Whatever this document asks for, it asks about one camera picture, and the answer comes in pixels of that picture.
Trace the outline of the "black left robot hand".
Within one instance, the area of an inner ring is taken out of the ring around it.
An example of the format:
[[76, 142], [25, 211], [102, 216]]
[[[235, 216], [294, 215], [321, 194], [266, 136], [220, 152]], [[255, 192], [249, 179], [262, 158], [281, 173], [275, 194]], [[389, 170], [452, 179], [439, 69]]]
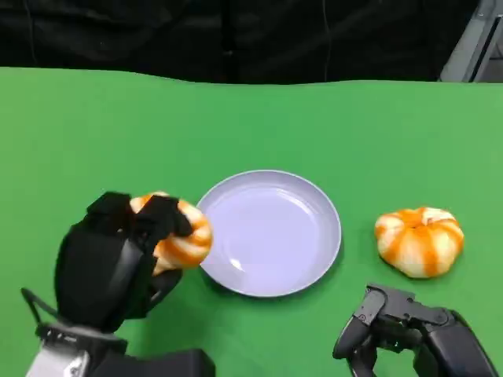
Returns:
[[54, 277], [59, 315], [104, 333], [146, 317], [182, 278], [180, 268], [154, 271], [156, 245], [192, 232], [178, 203], [153, 196], [134, 212], [130, 195], [106, 192], [89, 205], [60, 246]]

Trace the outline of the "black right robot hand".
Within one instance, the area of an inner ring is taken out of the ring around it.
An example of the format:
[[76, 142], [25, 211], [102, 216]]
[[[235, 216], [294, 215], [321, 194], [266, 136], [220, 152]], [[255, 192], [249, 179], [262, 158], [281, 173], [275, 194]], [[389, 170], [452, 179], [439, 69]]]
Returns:
[[419, 376], [497, 376], [497, 369], [468, 322], [457, 311], [425, 306], [415, 294], [367, 284], [362, 302], [332, 351], [353, 376], [374, 376], [377, 350], [414, 353]]

